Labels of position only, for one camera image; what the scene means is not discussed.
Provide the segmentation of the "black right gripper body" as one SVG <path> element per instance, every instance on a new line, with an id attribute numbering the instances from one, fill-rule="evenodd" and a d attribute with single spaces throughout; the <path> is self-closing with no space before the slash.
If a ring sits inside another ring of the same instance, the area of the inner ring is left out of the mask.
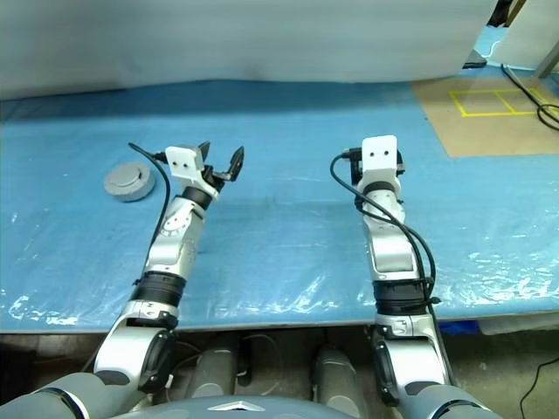
<path id="1" fill-rule="evenodd" d="M 396 176 L 405 172 L 405 164 L 402 154 L 397 150 L 397 171 Z M 350 149 L 350 174 L 352 179 L 362 178 L 362 150 L 360 148 Z"/>

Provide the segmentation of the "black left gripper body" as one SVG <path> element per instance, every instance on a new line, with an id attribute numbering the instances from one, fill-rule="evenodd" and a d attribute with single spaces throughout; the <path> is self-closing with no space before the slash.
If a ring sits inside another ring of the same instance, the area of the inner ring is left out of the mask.
<path id="1" fill-rule="evenodd" d="M 220 192 L 226 182 L 224 179 L 224 174 L 221 172 L 215 172 L 211 165 L 205 165 L 202 172 L 202 177 L 204 181 L 209 184 L 214 190 Z"/>

